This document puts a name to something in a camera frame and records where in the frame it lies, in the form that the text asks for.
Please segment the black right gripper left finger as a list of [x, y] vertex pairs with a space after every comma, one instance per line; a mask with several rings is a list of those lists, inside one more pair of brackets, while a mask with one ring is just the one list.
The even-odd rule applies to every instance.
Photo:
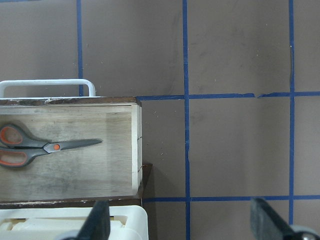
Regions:
[[77, 240], [108, 240], [111, 233], [108, 201], [96, 201], [76, 236]]

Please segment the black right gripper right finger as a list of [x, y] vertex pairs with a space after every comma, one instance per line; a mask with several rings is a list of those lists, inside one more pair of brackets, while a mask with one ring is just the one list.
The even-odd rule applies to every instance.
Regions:
[[256, 240], [292, 240], [295, 232], [262, 198], [250, 202], [250, 228]]

